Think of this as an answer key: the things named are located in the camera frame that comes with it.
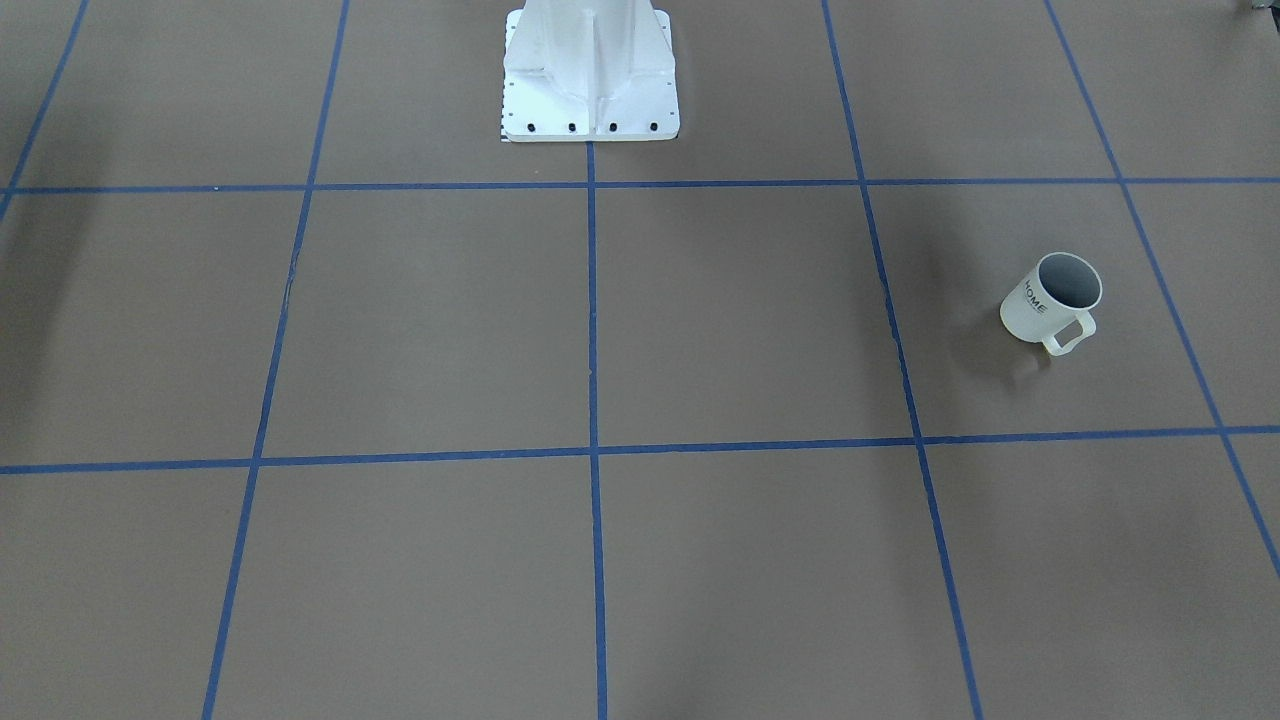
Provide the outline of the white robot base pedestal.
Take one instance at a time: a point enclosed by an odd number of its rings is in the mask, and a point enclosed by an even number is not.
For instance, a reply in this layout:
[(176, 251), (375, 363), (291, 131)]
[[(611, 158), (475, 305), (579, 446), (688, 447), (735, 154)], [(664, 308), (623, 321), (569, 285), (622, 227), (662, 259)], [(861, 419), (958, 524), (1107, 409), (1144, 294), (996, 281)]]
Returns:
[(649, 1), (526, 1), (504, 22), (500, 137), (650, 142), (680, 135), (675, 38)]

